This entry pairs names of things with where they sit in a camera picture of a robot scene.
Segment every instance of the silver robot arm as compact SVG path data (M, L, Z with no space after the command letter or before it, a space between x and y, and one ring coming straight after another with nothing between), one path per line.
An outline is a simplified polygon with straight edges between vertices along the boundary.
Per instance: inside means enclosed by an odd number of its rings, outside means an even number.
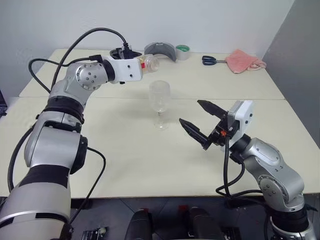
M252 101L237 101L225 111L217 105L199 100L205 111L220 118L207 137L191 122L180 119L182 127L207 150L214 143L224 148L230 139L230 158L244 164L262 191L267 213L274 231L273 240L316 240L312 223L308 220L303 196L304 182L300 175L284 161L279 150L258 138L245 134L253 116Z
M142 76L137 58L100 56L98 62L68 67L26 143L24 159L30 169L1 209L1 240L71 238L69 175L85 163L88 140L81 128L87 100L102 84L139 81Z

